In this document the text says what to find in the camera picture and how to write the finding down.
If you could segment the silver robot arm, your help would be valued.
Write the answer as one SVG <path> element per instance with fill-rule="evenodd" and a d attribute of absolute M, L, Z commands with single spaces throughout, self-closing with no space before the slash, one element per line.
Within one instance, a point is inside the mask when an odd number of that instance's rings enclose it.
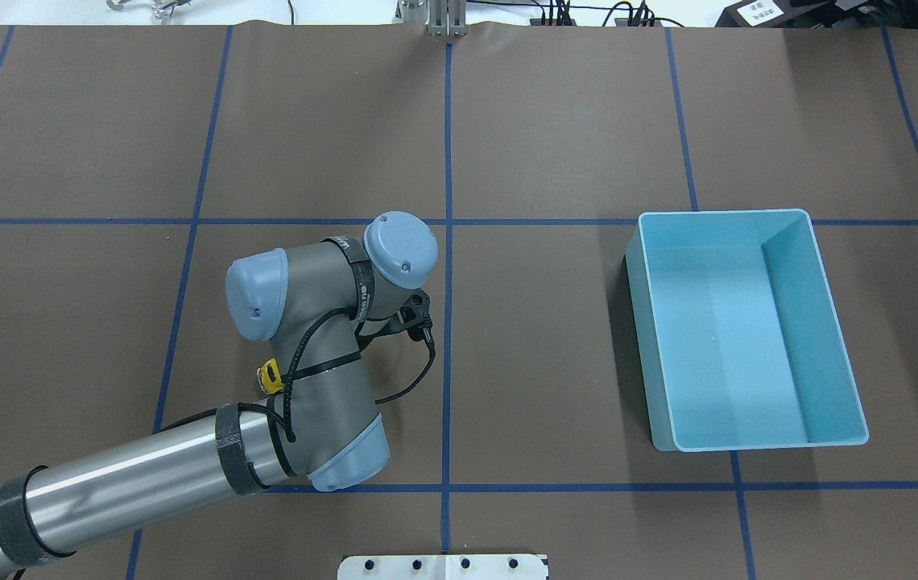
<path fill-rule="evenodd" d="M 432 226 L 390 210 L 352 234 L 235 259 L 225 304 L 242 339 L 267 348 L 279 384 L 168 417 L 146 436 L 0 481 L 0 579 L 43 568 L 113 537 L 290 479 L 348 491 L 391 458 L 366 356 L 406 334 L 428 349 L 425 291 L 440 259 Z"/>

